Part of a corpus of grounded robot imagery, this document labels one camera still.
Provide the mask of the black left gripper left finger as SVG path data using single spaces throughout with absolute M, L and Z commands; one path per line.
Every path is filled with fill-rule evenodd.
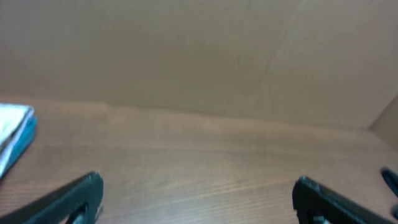
M 89 172 L 49 194 L 1 217 L 1 223 L 95 223 L 104 183 Z

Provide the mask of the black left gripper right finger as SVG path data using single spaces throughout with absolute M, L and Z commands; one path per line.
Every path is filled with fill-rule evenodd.
M 372 211 L 309 177 L 301 176 L 292 191 L 293 208 L 300 224 L 392 224 Z

